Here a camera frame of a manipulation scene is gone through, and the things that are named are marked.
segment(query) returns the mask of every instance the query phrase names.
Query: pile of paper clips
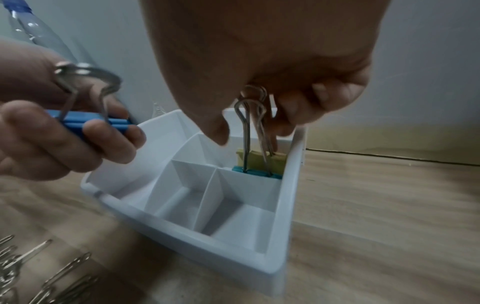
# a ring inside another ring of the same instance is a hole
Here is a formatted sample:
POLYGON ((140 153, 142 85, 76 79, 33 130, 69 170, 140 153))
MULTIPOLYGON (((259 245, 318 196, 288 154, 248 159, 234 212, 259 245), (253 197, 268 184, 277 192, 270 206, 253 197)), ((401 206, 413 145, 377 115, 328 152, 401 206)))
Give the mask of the pile of paper clips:
MULTIPOLYGON (((19 293, 14 286, 20 277, 22 266, 45 249, 52 240, 47 240, 24 254, 16 254, 17 247, 3 245, 14 238, 14 235, 0 239, 0 304, 19 304, 19 293)), ((83 264, 91 254, 85 253, 77 257, 46 280, 29 304, 77 304, 90 296, 91 287, 98 281, 97 276, 85 275, 63 291, 56 292, 55 283, 83 264)))

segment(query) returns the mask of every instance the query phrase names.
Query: white plastic tray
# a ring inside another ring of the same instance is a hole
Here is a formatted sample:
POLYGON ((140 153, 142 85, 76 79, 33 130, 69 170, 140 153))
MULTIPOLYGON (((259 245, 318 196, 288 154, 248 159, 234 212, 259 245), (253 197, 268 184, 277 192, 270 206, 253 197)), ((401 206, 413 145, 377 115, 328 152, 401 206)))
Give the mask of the white plastic tray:
MULTIPOLYGON (((306 131, 278 140, 288 153, 282 180, 232 171, 242 124, 224 113, 219 147, 180 111, 140 124, 147 136, 128 165, 105 161, 82 190, 149 238, 268 295, 285 285, 290 224, 306 131)), ((259 146, 252 126, 252 148, 259 146)))

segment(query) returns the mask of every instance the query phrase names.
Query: clear plastic bottle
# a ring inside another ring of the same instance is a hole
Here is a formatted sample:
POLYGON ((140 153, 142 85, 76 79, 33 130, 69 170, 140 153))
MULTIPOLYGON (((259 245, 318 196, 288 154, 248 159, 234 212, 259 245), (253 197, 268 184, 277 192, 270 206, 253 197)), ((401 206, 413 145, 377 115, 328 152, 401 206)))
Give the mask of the clear plastic bottle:
POLYGON ((77 63, 66 44, 48 25, 32 14, 32 9, 25 0, 3 0, 3 6, 9 12, 10 26, 17 39, 51 49, 66 60, 77 63))

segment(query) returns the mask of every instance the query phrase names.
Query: person's right hand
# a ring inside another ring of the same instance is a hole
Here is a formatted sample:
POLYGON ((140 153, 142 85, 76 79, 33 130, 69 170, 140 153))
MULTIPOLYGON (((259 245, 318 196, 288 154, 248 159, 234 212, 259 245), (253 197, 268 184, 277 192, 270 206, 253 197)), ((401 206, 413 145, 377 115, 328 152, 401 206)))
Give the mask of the person's right hand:
MULTIPOLYGON (((54 79, 55 64, 65 61, 45 48, 0 41, 0 175, 30 180, 58 179, 69 172, 88 172, 103 159, 129 163, 146 140, 130 125, 122 135, 103 120, 86 122, 88 143, 65 128, 45 109, 59 110, 70 96, 54 79)), ((105 83, 79 80, 75 111, 96 112, 105 83)), ((108 113, 126 119, 128 111, 113 96, 105 98, 108 113)))
POLYGON ((248 83, 274 95, 271 136, 352 103, 370 75, 389 0, 141 0, 179 107, 218 144, 222 110, 248 83))

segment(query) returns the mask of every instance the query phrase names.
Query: wood grain surface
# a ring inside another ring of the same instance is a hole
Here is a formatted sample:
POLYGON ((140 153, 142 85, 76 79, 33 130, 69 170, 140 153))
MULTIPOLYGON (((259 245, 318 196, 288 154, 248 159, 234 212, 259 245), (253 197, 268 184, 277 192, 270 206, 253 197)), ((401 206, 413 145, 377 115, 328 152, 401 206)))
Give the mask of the wood grain surface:
POLYGON ((480 303, 480 168, 308 152, 298 184, 285 294, 247 290, 150 241, 79 190, 80 174, 0 178, 0 236, 25 251, 26 303, 62 281, 101 276, 91 303, 480 303))

